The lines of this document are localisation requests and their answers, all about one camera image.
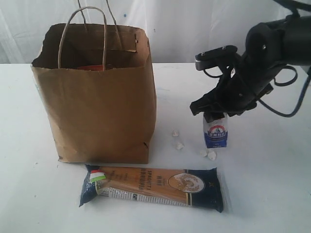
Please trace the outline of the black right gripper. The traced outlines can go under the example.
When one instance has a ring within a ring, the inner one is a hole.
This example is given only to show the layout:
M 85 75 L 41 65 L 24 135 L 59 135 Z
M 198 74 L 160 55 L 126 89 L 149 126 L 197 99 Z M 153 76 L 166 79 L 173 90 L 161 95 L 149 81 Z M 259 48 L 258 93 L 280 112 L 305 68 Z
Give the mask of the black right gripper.
M 270 82 L 286 69 L 283 59 L 285 22 L 259 23 L 246 36 L 245 52 L 235 55 L 231 67 L 236 71 L 225 83 L 190 104 L 191 113 L 204 113 L 207 123 L 252 110 L 273 88 Z

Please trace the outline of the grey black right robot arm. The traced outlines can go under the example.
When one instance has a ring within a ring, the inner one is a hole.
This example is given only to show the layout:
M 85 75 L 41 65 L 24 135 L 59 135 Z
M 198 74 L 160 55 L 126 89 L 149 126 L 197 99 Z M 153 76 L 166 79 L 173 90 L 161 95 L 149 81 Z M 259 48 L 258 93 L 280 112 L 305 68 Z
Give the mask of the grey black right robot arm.
M 311 63 L 311 19 L 288 16 L 283 20 L 259 23 L 246 37 L 245 52 L 223 46 L 195 57 L 195 67 L 206 72 L 221 71 L 217 85 L 190 104 L 193 115 L 204 113 L 206 120 L 241 115 L 262 103 L 277 84 L 277 74 Z

